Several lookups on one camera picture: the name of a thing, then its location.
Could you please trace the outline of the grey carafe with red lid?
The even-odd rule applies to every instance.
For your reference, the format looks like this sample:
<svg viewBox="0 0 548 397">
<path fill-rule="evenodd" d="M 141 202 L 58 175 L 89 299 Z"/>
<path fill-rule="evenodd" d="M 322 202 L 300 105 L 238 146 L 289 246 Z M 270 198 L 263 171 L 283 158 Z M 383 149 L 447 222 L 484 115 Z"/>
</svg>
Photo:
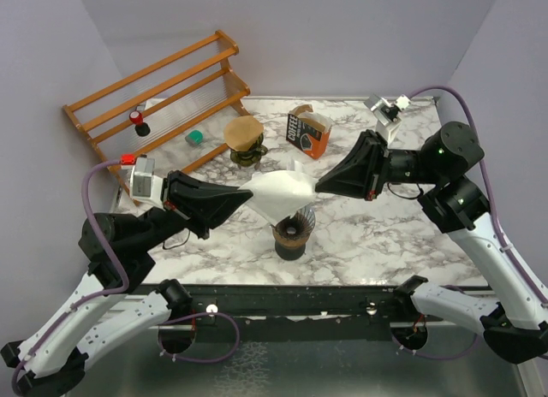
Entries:
<svg viewBox="0 0 548 397">
<path fill-rule="evenodd" d="M 286 261 L 295 261 L 295 260 L 299 259 L 305 253 L 305 250 L 306 250 L 305 245 L 295 246 L 295 247 L 287 247 L 287 246 L 281 245 L 278 242 L 275 243 L 275 251 L 276 251 L 277 255 L 281 259 L 286 260 Z"/>
</svg>

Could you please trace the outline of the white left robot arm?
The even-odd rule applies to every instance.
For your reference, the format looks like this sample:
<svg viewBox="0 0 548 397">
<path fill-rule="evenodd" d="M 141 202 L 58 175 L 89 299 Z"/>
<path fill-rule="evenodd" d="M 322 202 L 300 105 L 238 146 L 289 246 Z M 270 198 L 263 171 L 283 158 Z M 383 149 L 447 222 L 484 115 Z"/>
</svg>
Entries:
<svg viewBox="0 0 548 397">
<path fill-rule="evenodd" d="M 81 186 L 87 219 L 79 246 L 89 260 L 86 273 L 40 330 L 1 350 L 14 371 L 12 389 L 18 396 L 62 396 L 102 357 L 138 333 L 200 317 L 191 294 L 177 280 L 167 279 L 137 305 L 103 319 L 152 271 L 152 248 L 184 230 L 207 239 L 253 196 L 250 190 L 198 181 L 179 170 L 162 178 L 133 168 L 130 195 L 150 209 L 140 216 L 95 213 L 88 195 L 91 177 L 87 174 Z"/>
</svg>

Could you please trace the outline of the white paper coffee filter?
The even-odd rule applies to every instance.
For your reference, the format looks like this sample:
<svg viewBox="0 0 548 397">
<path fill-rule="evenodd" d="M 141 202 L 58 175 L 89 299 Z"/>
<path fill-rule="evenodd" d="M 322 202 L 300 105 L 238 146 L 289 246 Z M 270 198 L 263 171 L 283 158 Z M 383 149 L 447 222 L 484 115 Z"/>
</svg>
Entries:
<svg viewBox="0 0 548 397">
<path fill-rule="evenodd" d="M 305 172 L 301 162 L 291 158 L 286 169 L 253 175 L 239 189 L 253 194 L 246 202 L 250 209 L 269 224 L 276 225 L 314 202 L 317 182 L 315 177 Z"/>
</svg>

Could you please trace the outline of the olive green glass dripper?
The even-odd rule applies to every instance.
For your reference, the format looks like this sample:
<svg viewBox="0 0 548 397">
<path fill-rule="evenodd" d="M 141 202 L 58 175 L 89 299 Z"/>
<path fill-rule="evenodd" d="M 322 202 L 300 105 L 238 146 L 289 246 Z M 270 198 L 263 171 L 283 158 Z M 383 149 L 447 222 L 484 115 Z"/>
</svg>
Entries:
<svg viewBox="0 0 548 397">
<path fill-rule="evenodd" d="M 268 152 L 268 148 L 263 145 L 264 135 L 261 134 L 247 151 L 230 151 L 230 159 L 239 168 L 260 166 L 260 161 Z"/>
</svg>

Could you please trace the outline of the round wooden dripper base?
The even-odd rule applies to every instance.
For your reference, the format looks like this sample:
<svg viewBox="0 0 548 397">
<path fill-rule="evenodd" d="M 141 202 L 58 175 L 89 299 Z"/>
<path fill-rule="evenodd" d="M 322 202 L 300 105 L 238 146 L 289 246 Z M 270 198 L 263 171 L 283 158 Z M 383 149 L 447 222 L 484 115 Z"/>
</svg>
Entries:
<svg viewBox="0 0 548 397">
<path fill-rule="evenodd" d="M 291 249 L 291 250 L 294 250 L 296 248 L 300 248 L 300 247 L 304 246 L 307 243 L 308 239 L 309 239 L 309 237 L 306 236 L 306 235 L 303 235 L 303 236 L 291 235 L 291 236 L 289 236 L 289 235 L 277 234 L 275 236 L 275 240 L 276 240 L 276 243 L 278 243 L 278 245 L 286 247 L 286 248 Z"/>
</svg>

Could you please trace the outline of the brown paper coffee filter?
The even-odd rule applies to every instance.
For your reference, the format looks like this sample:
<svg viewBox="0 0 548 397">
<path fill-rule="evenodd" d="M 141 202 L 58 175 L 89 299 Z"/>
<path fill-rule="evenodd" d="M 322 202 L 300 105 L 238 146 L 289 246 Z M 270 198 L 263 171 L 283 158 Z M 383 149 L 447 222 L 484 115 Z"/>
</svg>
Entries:
<svg viewBox="0 0 548 397">
<path fill-rule="evenodd" d="M 264 132 L 264 126 L 252 116 L 240 116 L 223 130 L 226 145 L 233 151 L 248 151 Z"/>
</svg>

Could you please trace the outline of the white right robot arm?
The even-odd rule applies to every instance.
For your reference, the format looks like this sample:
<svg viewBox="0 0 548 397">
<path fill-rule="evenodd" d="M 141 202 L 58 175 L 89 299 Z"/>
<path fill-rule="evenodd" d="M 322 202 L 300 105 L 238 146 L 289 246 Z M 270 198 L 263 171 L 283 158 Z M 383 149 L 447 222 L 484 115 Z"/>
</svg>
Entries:
<svg viewBox="0 0 548 397">
<path fill-rule="evenodd" d="M 315 186 L 318 193 L 374 200 L 386 184 L 426 184 L 419 196 L 427 218 L 473 261 L 495 299 L 480 299 L 413 276 L 395 291 L 393 310 L 404 321 L 439 317 L 481 336 L 500 358 L 521 364 L 547 354 L 547 287 L 497 237 L 494 207 L 466 176 L 485 153 L 473 129 L 450 121 L 419 150 L 387 146 L 366 130 L 351 152 Z"/>
</svg>

